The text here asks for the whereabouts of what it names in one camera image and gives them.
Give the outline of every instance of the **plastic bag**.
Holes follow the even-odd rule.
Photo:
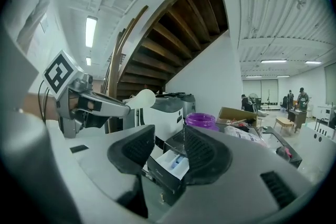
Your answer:
[[[258,135],[244,132],[240,129],[234,128],[233,126],[225,127],[224,131],[225,131],[225,134],[239,137],[239,138],[246,139],[246,140],[250,140],[253,142],[257,142],[258,144],[267,147],[267,144],[265,143],[265,141],[262,138],[260,138]]]

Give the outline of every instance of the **man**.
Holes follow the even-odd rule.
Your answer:
[[[293,109],[293,100],[294,94],[292,94],[292,90],[289,90],[289,93],[287,94],[287,111]]]
[[[298,109],[307,110],[309,103],[309,96],[304,91],[304,88],[300,88],[300,94],[298,96]]]
[[[254,112],[253,106],[248,102],[248,98],[244,94],[241,95],[241,107],[245,111]]]

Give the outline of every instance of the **wooden table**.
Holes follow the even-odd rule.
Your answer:
[[[295,123],[295,131],[300,129],[301,126],[306,122],[307,112],[306,111],[297,111],[297,110],[289,110],[288,111],[288,119]]]
[[[283,117],[277,117],[277,118],[275,119],[275,124],[274,124],[274,127],[273,127],[273,128],[275,128],[275,125],[276,125],[277,123],[279,123],[279,124],[281,125],[280,133],[281,133],[281,131],[282,131],[282,127],[292,127],[292,128],[293,128],[293,125],[294,125],[294,123],[291,122],[289,119],[287,119],[287,118],[283,118]]]

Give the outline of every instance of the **ceiling light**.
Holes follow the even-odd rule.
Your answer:
[[[86,58],[86,64],[87,64],[88,66],[91,65],[91,58],[90,58],[90,57],[87,57],[87,58]]]
[[[86,18],[86,26],[85,26],[85,46],[92,48],[93,46],[93,38],[95,36],[95,29],[97,24],[97,18],[88,16]]]
[[[320,61],[305,61],[305,63],[312,63],[312,64],[314,64],[314,65],[319,65],[319,64],[321,64],[322,62],[320,62]]]
[[[262,60],[261,63],[278,63],[278,62],[287,62],[285,59],[280,60]]]

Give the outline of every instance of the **staircase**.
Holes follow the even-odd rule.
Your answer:
[[[124,41],[140,16],[121,33],[103,87],[103,93],[119,100],[143,89],[164,90],[168,81],[228,29],[223,0],[166,0],[119,68]]]

